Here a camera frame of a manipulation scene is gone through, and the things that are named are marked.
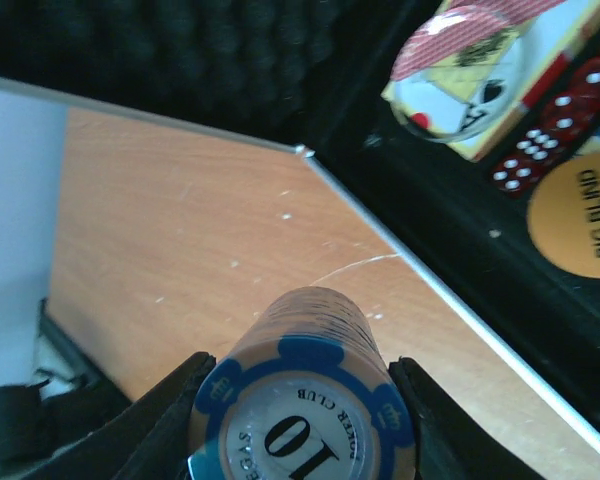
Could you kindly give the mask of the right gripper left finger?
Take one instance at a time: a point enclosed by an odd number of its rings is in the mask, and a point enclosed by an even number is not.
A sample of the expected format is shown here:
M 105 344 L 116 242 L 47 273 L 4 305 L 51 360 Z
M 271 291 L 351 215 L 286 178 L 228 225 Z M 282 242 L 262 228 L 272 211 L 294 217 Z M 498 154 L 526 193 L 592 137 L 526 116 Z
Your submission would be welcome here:
M 104 427 L 29 473 L 28 479 L 188 479 L 188 424 L 216 365 L 197 352 Z

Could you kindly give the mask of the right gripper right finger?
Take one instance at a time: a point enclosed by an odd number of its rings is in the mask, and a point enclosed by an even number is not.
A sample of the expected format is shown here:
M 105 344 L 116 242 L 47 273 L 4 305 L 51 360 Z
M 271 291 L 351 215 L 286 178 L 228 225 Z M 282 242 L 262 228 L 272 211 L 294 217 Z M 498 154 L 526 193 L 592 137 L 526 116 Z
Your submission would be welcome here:
M 414 359 L 402 357 L 388 371 L 411 415 L 417 479 L 543 479 L 489 435 Z

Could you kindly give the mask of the aluminium poker case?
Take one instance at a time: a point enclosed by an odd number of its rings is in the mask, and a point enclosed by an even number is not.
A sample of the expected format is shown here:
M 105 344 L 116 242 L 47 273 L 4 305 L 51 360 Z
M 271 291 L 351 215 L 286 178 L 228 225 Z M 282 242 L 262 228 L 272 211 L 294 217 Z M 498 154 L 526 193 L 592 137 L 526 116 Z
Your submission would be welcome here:
M 535 188 L 493 166 L 533 110 L 477 162 L 405 129 L 381 93 L 444 1 L 0 1 L 0 88 L 306 149 L 441 297 L 600 453 L 600 279 L 534 246 Z

